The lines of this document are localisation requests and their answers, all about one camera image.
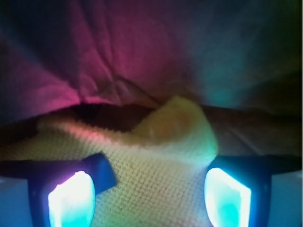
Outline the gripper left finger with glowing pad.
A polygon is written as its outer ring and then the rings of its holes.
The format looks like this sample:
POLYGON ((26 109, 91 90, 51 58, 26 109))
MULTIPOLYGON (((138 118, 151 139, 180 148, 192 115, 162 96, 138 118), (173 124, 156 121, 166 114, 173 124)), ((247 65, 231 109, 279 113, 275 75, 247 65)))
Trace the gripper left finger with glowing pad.
POLYGON ((2 227, 88 227, 95 188, 80 161, 2 161, 2 227))

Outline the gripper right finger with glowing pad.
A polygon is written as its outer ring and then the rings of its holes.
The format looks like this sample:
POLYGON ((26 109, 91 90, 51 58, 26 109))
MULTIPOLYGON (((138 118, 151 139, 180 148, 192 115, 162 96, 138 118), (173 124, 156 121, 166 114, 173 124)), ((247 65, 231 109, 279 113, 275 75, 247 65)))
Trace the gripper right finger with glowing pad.
POLYGON ((302 158, 217 156, 207 169, 204 198, 214 227, 301 227, 302 158))

